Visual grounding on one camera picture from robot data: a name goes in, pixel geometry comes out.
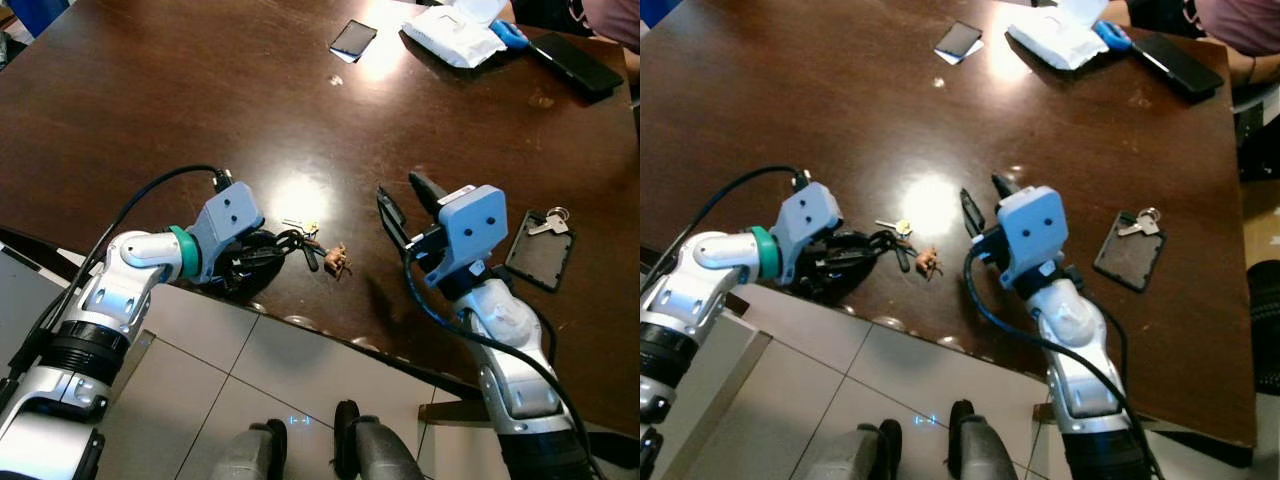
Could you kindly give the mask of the blue gloved person hand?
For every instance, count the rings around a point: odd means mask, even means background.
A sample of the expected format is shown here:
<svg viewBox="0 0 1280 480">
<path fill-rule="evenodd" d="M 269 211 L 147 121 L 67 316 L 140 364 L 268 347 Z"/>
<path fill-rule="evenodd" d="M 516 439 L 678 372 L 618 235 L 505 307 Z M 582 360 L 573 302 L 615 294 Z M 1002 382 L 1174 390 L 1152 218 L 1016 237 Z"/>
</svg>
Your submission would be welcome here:
<svg viewBox="0 0 1280 480">
<path fill-rule="evenodd" d="M 530 45 L 529 37 L 513 23 L 494 19 L 490 31 L 503 42 L 508 50 L 522 50 Z"/>
<path fill-rule="evenodd" d="M 1097 20 L 1092 29 L 1100 36 L 1105 45 L 1114 51 L 1126 51 L 1133 47 L 1133 40 L 1116 23 L 1110 20 Z"/>
</svg>

